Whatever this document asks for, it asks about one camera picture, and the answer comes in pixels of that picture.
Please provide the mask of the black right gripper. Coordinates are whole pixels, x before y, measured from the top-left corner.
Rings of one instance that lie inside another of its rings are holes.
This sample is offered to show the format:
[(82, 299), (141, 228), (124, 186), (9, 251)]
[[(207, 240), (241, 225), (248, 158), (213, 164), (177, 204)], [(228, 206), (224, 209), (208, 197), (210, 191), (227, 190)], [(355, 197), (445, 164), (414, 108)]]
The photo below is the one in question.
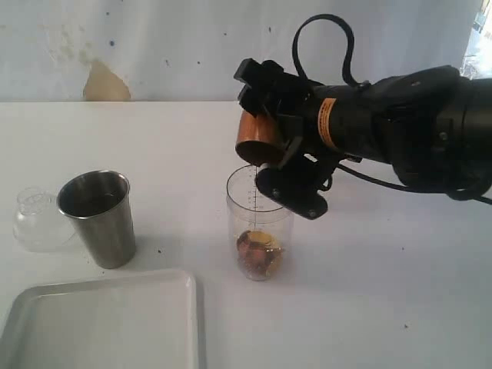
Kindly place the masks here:
[(329, 189), (325, 184), (344, 157), (330, 149), (318, 131), (323, 101), (336, 88), (287, 73), (273, 60), (259, 63), (253, 58), (240, 63), (234, 80), (244, 85), (239, 105), (253, 116), (266, 110), (281, 137), (282, 156), (256, 174), (257, 189), (303, 218), (318, 219), (328, 210), (319, 191)]

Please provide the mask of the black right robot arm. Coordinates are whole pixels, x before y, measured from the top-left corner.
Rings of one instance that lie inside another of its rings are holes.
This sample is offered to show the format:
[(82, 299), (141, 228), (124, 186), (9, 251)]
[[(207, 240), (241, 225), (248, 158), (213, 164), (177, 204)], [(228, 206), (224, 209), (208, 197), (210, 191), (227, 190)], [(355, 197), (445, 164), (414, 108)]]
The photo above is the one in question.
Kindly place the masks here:
[(258, 167), (257, 189), (303, 218), (326, 213), (323, 193), (343, 161), (390, 165), (396, 189), (482, 200), (491, 187), (491, 81), (441, 66), (375, 84), (326, 86), (273, 61), (241, 62), (237, 153)]

